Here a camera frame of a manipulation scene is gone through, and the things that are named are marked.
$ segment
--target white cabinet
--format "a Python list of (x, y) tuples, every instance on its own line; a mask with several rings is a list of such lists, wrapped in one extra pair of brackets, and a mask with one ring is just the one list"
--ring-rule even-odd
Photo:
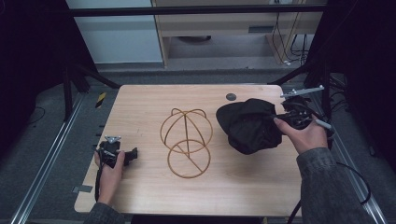
[[(70, 8), (151, 7), (149, 0), (66, 2)], [(75, 17), (75, 20), (97, 65), (163, 62), (153, 16)]]

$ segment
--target black fabric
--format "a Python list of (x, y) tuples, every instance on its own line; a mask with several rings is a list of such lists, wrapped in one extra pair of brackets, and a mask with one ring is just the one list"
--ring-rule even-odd
[(216, 118), (228, 135), (230, 146), (249, 155), (261, 149), (277, 147), (282, 133), (274, 124), (275, 106), (259, 99), (224, 105)]

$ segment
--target gray sleeve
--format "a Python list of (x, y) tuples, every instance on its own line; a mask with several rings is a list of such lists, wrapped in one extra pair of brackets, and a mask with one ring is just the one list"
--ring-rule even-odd
[(297, 157), (303, 179), (301, 207), (307, 223), (375, 223), (361, 206), (330, 150), (314, 148)]
[(96, 203), (84, 224), (124, 224), (124, 216), (104, 203)]

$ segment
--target small round object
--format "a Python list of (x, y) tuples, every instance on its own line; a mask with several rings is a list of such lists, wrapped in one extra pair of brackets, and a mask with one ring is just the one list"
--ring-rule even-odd
[(236, 100), (236, 95), (233, 94), (233, 93), (228, 93), (228, 94), (225, 96), (225, 98), (227, 98), (227, 100), (229, 100), (229, 101), (234, 101), (234, 100)]

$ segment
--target metal rail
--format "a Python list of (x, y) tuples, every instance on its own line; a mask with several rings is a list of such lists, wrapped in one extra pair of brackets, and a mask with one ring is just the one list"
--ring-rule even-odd
[(35, 205), (35, 201), (38, 198), (41, 190), (44, 187), (44, 184), (47, 181), (47, 178), (50, 174), (53, 164), (56, 162), (58, 158), (59, 152), (64, 145), (64, 141), (69, 134), (73, 123), (77, 117), (78, 111), (81, 108), (81, 103), (84, 99), (84, 94), (79, 93), (74, 104), (74, 111), (71, 114), (70, 118), (64, 122), (61, 127), (61, 130), (58, 132), (58, 135), (55, 137), (54, 142), (52, 143), (51, 148), (49, 149), (49, 153), (47, 154), (46, 159), (44, 159), (43, 164), (40, 167), (37, 175), (35, 176), (35, 180), (33, 181), (31, 187), (26, 193), (23, 201), (15, 212), (14, 216), (11, 219), (11, 224), (22, 224), (25, 223), (27, 218), (30, 215), (30, 212)]
[[(310, 93), (310, 96), (311, 96), (316, 108), (318, 109), (318, 112), (323, 113), (320, 103), (319, 103), (320, 97), (318, 96), (318, 94)], [(341, 137), (339, 136), (338, 132), (336, 131), (336, 127), (334, 127), (334, 125), (333, 125), (332, 128), (334, 130), (333, 143), (336, 146), (336, 148), (334, 150), (336, 151), (340, 162), (359, 171), (359, 169), (356, 167), (353, 160), (350, 158), (349, 153), (347, 152), (347, 148), (343, 144)], [(346, 171), (346, 175), (348, 176), (350, 183), (351, 183), (353, 189), (355, 190), (356, 194), (358, 195), (359, 199), (361, 201), (363, 201), (367, 195), (367, 188), (366, 188), (364, 182), (351, 171)], [(385, 219), (381, 209), (379, 208), (378, 203), (376, 202), (373, 194), (371, 195), (370, 200), (363, 207), (366, 209), (367, 213), (373, 217), (373, 219), (375, 220), (376, 223), (378, 223), (378, 224), (387, 224), (388, 223), (387, 220)]]
[(145, 16), (176, 14), (225, 14), (225, 13), (276, 13), (276, 12), (323, 12), (340, 8), (338, 5), (241, 5), (241, 6), (197, 6), (197, 7), (120, 7), (120, 8), (77, 8), (47, 11), (51, 15), (72, 17)]

